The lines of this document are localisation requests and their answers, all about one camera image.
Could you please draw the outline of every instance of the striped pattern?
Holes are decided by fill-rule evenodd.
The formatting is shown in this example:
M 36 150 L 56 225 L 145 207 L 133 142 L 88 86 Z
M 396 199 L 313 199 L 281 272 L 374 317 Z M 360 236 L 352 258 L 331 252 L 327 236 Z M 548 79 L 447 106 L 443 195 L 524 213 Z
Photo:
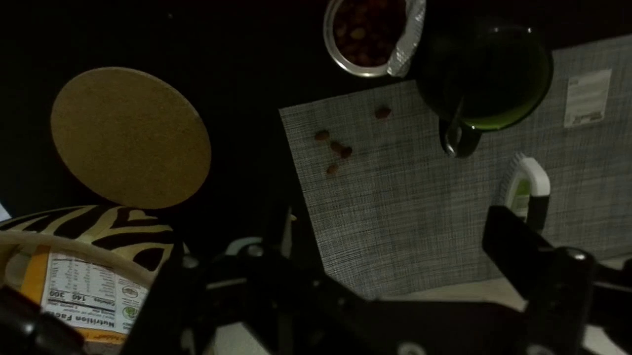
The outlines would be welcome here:
M 143 209 L 78 205 L 0 223 L 0 256 L 52 246 L 151 282 L 175 248 L 173 226 Z

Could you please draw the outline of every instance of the food crumb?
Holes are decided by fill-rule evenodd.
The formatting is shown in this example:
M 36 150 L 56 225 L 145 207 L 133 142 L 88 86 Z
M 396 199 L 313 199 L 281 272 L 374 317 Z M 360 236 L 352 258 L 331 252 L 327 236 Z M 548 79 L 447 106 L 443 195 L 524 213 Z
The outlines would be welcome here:
M 344 150 L 340 150 L 340 157 L 350 157 L 354 154 L 354 148 L 352 146 L 346 146 Z
M 338 163 L 331 163 L 329 169 L 327 169 L 327 175 L 335 177 L 337 173 L 338 173 Z
M 390 118 L 392 116 L 392 108 L 390 106 L 386 106 L 386 104 L 382 104 L 382 106 L 378 106 L 378 110 L 376 110 L 376 118 L 378 120 L 386 120 L 386 118 Z
M 333 142 L 331 142 L 331 148 L 340 154 L 340 152 L 344 150 L 344 144 L 338 142 L 338 140 L 333 140 Z
M 329 140 L 331 138 L 331 130 L 319 130 L 317 134 L 315 134 L 315 140 Z

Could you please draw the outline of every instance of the bowl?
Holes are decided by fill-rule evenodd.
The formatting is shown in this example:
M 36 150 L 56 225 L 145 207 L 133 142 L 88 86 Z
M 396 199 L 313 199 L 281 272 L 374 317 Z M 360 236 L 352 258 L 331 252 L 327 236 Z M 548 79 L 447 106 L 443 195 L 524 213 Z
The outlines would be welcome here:
M 335 63 L 338 67 L 342 67 L 344 71 L 348 71 L 350 75 L 356 77 L 386 77 L 388 75 L 388 63 L 378 65 L 378 67 L 362 67 L 352 63 L 350 59 L 346 59 L 342 55 L 342 51 L 338 49 L 337 37 L 335 37 L 335 19 L 337 13 L 340 10 L 344 0 L 331 0 L 329 10 L 325 13 L 325 23 L 323 23 L 323 35 L 325 35 L 325 45 L 329 49 L 329 53 L 333 55 Z

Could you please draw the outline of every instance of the black object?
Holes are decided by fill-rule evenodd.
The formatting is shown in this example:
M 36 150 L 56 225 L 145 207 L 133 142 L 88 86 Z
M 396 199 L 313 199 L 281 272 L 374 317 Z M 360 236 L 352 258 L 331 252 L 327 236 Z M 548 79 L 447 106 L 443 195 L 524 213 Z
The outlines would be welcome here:
M 548 223 L 548 213 L 550 213 L 550 195 L 542 197 L 530 197 L 530 213 L 528 213 L 528 225 L 536 230 L 544 230 Z
M 534 27 L 453 8 L 429 8 L 417 65 L 419 88 L 441 116 L 441 144 L 459 157 L 477 150 L 483 132 L 524 120 L 554 77 Z
M 3 355 L 84 355 L 84 337 L 22 294 L 0 288 Z
M 236 321 L 281 355 L 577 355 L 589 353 L 581 347 L 587 323 L 603 325 L 632 351 L 631 268 L 613 270 L 585 250 L 556 248 L 506 207 L 491 209 L 485 250 L 528 299 L 524 313 L 487 301 L 370 301 L 323 268 L 261 244 L 206 262 L 177 248 L 123 355 L 202 353 L 220 325 Z M 0 321 L 22 323 L 24 313 L 32 305 Z

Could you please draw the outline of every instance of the table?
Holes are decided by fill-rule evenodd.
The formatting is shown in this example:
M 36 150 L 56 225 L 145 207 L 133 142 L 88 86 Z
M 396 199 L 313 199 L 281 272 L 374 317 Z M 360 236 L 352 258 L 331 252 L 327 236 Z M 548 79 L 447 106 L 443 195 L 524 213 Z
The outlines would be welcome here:
M 60 161 L 50 108 L 74 75 L 125 65 L 180 88 L 214 144 L 202 191 L 159 215 L 200 252 L 222 250 L 236 236 L 269 234 L 287 205 L 303 201 L 277 110 L 392 83 L 352 79 L 331 61 L 321 35 L 325 6 L 327 0 L 3 2 L 0 201 L 19 215 L 101 201 Z

